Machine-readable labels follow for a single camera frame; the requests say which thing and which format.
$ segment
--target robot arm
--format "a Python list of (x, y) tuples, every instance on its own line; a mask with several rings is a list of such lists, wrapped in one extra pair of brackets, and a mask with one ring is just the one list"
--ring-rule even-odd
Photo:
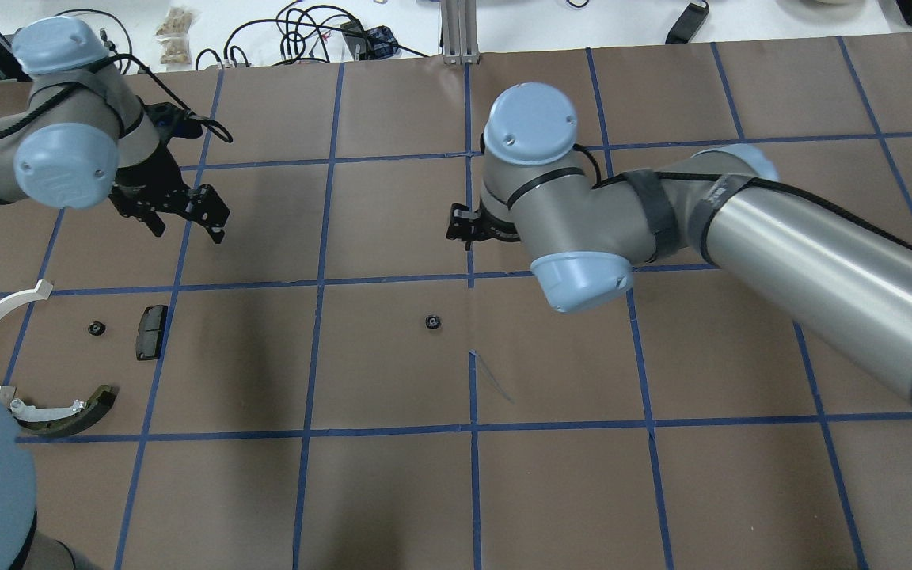
[(500, 95), (484, 131), (481, 208), (453, 205), (448, 238), (522, 241), (562, 313), (623, 295), (633, 264), (691, 246), (912, 403), (911, 250), (775, 184), (749, 145), (591, 188), (569, 152), (575, 122), (553, 87)]
[(79, 19), (32, 23), (13, 50), (33, 84), (29, 110), (0, 119), (0, 205), (30, 197), (89, 208), (109, 198), (157, 237), (164, 231), (157, 213), (170, 212), (223, 239), (227, 206), (205, 184), (189, 188), (167, 150), (171, 137), (199, 137), (212, 120), (173, 104), (144, 105)]

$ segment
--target white floor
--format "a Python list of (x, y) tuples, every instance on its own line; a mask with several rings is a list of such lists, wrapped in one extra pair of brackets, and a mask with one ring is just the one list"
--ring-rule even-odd
[[(896, 0), (850, 0), (843, 5), (818, 0), (709, 1), (709, 19), (695, 36), (696, 42), (855, 36), (912, 29), (903, 21)], [(133, 52), (152, 67), (164, 69), (167, 66), (158, 65), (160, 48), (153, 36), (169, 5), (198, 11), (198, 21), (189, 32), (195, 58), (203, 48), (223, 51), (236, 26), (250, 19), (272, 18), (287, 3), (289, 0), (0, 0), (0, 29), (15, 32), (36, 19), (69, 8), (107, 10), (129, 29)], [(439, 8), (431, 0), (303, 0), (299, 7), (321, 3), (351, 11), (366, 28), (388, 25), (405, 46), (439, 53)], [(481, 51), (661, 44), (687, 4), (688, 0), (590, 0), (586, 8), (573, 9), (564, 0), (478, 0), (478, 43)], [(82, 17), (95, 29), (104, 26), (119, 50), (126, 50), (115, 23), (98, 15)], [(251, 26), (236, 36), (234, 43), (258, 65), (279, 61), (279, 33), (272, 23)], [(339, 33), (334, 32), (329, 43), (330, 59), (350, 59), (344, 54)]]

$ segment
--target power adapter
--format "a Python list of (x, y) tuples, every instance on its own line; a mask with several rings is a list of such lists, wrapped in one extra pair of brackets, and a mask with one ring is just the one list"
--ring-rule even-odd
[(684, 12), (681, 12), (678, 21), (674, 22), (673, 28), (667, 33), (667, 42), (665, 44), (687, 44), (692, 36), (702, 28), (702, 23), (706, 22), (706, 16), (709, 15), (709, 3), (705, 6), (698, 4), (689, 4)]

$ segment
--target plastic bag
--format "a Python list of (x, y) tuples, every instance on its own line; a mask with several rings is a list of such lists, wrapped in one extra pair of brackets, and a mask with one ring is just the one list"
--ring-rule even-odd
[(188, 50), (188, 29), (196, 16), (196, 11), (182, 6), (173, 6), (167, 11), (167, 17), (154, 35), (160, 44), (160, 63), (192, 63), (192, 54)]

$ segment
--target clear plastic bag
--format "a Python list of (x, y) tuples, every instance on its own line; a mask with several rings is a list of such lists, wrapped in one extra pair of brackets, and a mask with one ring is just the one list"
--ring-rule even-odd
[(192, 64), (188, 48), (188, 29), (196, 21), (198, 12), (182, 6), (173, 6), (154, 35), (160, 44), (160, 63), (174, 65)]

